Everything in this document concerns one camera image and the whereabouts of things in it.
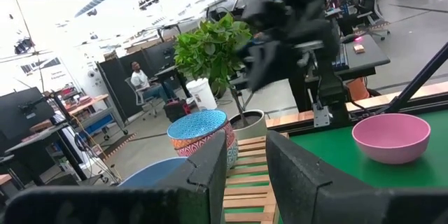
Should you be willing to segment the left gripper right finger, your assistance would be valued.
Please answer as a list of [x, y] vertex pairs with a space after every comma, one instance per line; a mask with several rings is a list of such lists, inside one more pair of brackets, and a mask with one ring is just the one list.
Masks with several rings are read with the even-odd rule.
[[373, 187], [275, 131], [266, 158], [283, 224], [448, 224], [448, 190]]

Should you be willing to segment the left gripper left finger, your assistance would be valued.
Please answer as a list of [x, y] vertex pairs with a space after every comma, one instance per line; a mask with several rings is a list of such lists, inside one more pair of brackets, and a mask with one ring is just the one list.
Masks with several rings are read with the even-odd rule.
[[18, 194], [4, 224], [221, 224], [224, 155], [187, 160], [147, 187], [41, 186]]

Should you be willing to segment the orange patterned bowl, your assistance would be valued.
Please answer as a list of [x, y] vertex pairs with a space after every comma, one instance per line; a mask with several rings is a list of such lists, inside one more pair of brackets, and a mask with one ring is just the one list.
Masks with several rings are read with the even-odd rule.
[[207, 155], [217, 156], [222, 153], [227, 170], [235, 165], [239, 152], [232, 130], [218, 130], [200, 139], [172, 139], [171, 143], [179, 157], [200, 159], [201, 156], [205, 158]]

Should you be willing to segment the plain blue-grey bowl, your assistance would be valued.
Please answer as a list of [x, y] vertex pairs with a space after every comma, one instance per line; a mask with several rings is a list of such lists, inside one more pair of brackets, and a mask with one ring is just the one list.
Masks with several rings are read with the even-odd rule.
[[187, 157], [171, 157], [150, 164], [139, 171], [136, 171], [131, 176], [126, 178], [119, 187], [147, 187], [153, 186], [161, 179], [170, 175], [176, 168], [181, 166]]

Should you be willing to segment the light blue patterned bowl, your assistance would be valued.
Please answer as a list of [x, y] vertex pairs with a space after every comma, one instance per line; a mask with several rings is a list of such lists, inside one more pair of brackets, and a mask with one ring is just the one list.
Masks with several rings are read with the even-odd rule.
[[173, 122], [167, 136], [178, 150], [219, 130], [227, 121], [226, 113], [220, 110], [194, 112]]

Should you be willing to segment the green table mat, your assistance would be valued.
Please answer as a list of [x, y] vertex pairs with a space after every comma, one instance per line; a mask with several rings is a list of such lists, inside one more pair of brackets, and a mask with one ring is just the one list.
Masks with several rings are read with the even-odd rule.
[[294, 136], [293, 143], [328, 164], [376, 188], [448, 190], [448, 111], [420, 116], [431, 127], [429, 145], [417, 160], [399, 165], [381, 164], [356, 146], [351, 127]]

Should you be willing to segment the green plant in white pot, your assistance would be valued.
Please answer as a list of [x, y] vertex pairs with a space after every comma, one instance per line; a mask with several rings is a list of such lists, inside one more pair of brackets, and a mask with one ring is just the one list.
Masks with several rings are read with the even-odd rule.
[[219, 21], [204, 20], [194, 31], [176, 38], [175, 65], [178, 71], [194, 80], [207, 78], [220, 88], [227, 88], [235, 100], [238, 114], [230, 124], [238, 140], [265, 137], [265, 114], [260, 110], [247, 111], [238, 99], [238, 91], [231, 78], [243, 69], [237, 50], [250, 41], [249, 26], [226, 14]]

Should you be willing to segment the white bucket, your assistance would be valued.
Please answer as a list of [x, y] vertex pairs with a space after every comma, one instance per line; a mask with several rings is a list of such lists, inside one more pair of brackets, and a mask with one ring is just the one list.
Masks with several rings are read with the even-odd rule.
[[214, 110], [218, 107], [207, 78], [192, 80], [185, 86], [199, 110]]

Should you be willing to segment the black backlit keyboard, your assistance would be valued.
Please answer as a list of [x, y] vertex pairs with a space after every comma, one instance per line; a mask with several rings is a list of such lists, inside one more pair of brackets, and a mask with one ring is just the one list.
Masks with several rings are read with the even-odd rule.
[[339, 45], [339, 53], [335, 60], [332, 62], [334, 71], [343, 71], [349, 69], [349, 59], [347, 56], [347, 48], [344, 43]]

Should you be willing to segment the grey equipment cart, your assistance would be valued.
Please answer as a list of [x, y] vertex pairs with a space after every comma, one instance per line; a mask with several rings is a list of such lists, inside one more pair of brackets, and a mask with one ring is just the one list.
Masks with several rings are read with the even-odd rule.
[[[356, 44], [363, 45], [365, 52], [356, 54], [353, 49], [353, 46]], [[349, 69], [334, 71], [343, 81], [374, 75], [376, 74], [376, 67], [391, 62], [371, 35], [355, 38], [352, 42], [345, 43], [345, 45], [349, 59]], [[315, 59], [314, 51], [308, 52], [306, 56], [309, 57], [309, 63], [304, 71], [304, 87], [299, 89], [298, 94], [293, 93], [295, 103], [298, 105], [298, 111], [300, 112], [310, 110], [311, 102], [307, 91], [310, 90], [315, 95], [319, 84], [319, 77], [317, 76], [319, 66]]]

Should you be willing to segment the plain pink bowl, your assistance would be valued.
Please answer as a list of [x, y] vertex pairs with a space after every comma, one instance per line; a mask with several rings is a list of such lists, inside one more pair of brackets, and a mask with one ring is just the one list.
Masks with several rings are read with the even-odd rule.
[[426, 151], [431, 126], [414, 115], [386, 113], [358, 122], [351, 134], [360, 151], [370, 159], [401, 165], [418, 159]]

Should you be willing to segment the office chair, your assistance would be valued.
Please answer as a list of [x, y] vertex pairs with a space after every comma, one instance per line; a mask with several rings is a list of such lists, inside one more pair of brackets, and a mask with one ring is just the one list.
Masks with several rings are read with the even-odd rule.
[[152, 115], [154, 118], [156, 118], [158, 116], [158, 112], [156, 110], [156, 107], [154, 105], [154, 101], [155, 101], [155, 97], [149, 97], [149, 98], [144, 98], [143, 97], [143, 92], [136, 89], [132, 82], [131, 82], [131, 78], [126, 78], [125, 79], [126, 84], [129, 85], [129, 87], [132, 89], [134, 95], [135, 95], [135, 99], [136, 99], [136, 105], [140, 106], [142, 108], [142, 110], [147, 113], [148, 115]]
[[377, 0], [374, 0], [373, 11], [360, 14], [357, 18], [363, 21], [363, 24], [358, 24], [354, 29], [357, 36], [371, 35], [384, 41], [391, 34], [390, 30], [386, 28], [389, 22], [384, 19]]

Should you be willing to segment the black partition panel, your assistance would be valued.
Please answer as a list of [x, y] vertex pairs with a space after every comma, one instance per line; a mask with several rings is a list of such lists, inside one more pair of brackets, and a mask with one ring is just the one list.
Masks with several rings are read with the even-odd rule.
[[141, 107], [136, 105], [134, 92], [125, 82], [132, 75], [132, 62], [138, 62], [147, 77], [153, 78], [163, 66], [174, 64], [174, 40], [136, 49], [126, 56], [98, 64], [101, 77], [123, 120], [142, 111]]

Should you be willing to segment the wooden top workbench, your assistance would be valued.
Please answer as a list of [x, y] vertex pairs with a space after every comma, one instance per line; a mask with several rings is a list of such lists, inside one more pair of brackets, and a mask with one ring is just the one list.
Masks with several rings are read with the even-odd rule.
[[108, 94], [96, 97], [83, 96], [77, 103], [66, 103], [61, 95], [52, 94], [50, 104], [62, 113], [65, 120], [71, 123], [79, 138], [89, 141], [90, 137], [102, 133], [104, 140], [108, 141], [109, 125], [115, 123], [124, 136], [129, 134], [113, 101]]

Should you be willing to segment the grey metal bracket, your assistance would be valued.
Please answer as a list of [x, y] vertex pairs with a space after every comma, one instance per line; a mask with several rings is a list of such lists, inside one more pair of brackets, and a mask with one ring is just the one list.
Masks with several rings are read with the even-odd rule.
[[328, 106], [323, 106], [321, 104], [312, 104], [314, 113], [314, 127], [327, 127], [330, 125], [330, 112]]

